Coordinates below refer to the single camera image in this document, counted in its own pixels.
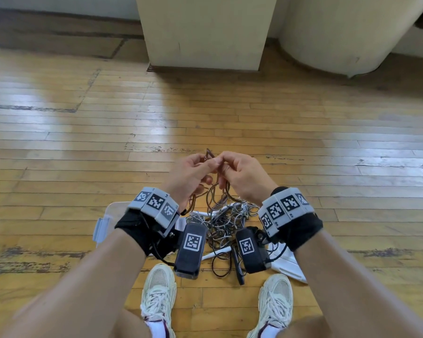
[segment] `left hand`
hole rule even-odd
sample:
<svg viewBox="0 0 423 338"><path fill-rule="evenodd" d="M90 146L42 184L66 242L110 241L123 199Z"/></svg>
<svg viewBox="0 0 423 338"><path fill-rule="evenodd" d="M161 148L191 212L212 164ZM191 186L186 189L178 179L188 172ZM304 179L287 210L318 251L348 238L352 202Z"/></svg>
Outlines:
<svg viewBox="0 0 423 338"><path fill-rule="evenodd" d="M201 194L205 191L202 183L211 185L213 177L208 175L222 164L222 157L205 160L205 154L197 153L180 159L174 164L160 189L169 193L179 205L182 212L192 194Z"/></svg>

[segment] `shoelace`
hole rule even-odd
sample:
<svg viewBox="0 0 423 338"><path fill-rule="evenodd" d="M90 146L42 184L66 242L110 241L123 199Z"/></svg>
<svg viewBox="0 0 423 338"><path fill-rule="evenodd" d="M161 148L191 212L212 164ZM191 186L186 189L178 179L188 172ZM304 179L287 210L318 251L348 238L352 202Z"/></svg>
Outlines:
<svg viewBox="0 0 423 338"><path fill-rule="evenodd" d="M268 292L268 308L269 308L269 324L275 324L273 326L280 325L285 327L285 323L288 323L291 319L291 308L288 303L283 302L281 299L276 298L274 293Z"/></svg>
<svg viewBox="0 0 423 338"><path fill-rule="evenodd" d="M146 305L141 304L141 316L144 320L155 321L155 320L166 320L169 321L169 318L165 317L165 313L169 311L168 309L168 288L165 289L152 289L147 295L148 301Z"/></svg>

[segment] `wooden floor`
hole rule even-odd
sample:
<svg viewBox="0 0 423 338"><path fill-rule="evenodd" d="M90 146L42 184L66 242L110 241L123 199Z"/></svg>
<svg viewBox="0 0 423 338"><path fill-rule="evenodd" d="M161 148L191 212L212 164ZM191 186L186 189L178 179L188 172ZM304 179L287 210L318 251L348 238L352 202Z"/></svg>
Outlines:
<svg viewBox="0 0 423 338"><path fill-rule="evenodd" d="M257 73L148 73L143 40L122 44L111 23L90 33L117 38L94 41L70 28L22 33L1 19L0 38L32 36L23 48L39 52L0 48L0 326L94 250L108 204L206 148L251 154L277 183L298 186L341 246L423 318L423 60L392 55L348 80L267 46ZM41 53L69 48L75 55ZM130 293L135 313L155 263ZM245 336L271 273L238 287L204 262L198 280L178 279L177 336ZM294 319L320 313L310 289L293 286Z"/></svg>

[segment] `right hand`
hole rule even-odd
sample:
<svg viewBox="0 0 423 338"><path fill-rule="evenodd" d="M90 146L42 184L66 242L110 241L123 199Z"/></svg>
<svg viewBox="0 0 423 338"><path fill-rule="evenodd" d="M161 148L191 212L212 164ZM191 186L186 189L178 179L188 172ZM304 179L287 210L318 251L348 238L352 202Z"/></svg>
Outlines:
<svg viewBox="0 0 423 338"><path fill-rule="evenodd" d="M257 159L226 151L219 157L224 160L224 164L218 169L220 189L226 187L226 182L229 181L241 198L261 206L277 187Z"/></svg>

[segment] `hand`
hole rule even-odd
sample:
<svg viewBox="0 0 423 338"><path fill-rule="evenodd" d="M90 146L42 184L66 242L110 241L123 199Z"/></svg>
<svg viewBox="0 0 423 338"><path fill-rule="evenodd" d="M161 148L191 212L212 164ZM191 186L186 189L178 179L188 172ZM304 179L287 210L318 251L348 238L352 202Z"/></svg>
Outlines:
<svg viewBox="0 0 423 338"><path fill-rule="evenodd" d="M229 181L241 198L261 206L277 187L258 160L249 155L222 152L218 158L224 160L218 169L220 189Z"/></svg>
<svg viewBox="0 0 423 338"><path fill-rule="evenodd" d="M222 161L221 157L205 161L205 154L199 153L180 159L175 163L160 189L169 193L179 205L179 212L182 212L192 194L199 195L205 191L203 182L207 185L213 183L213 177L208 174L214 172Z"/></svg>

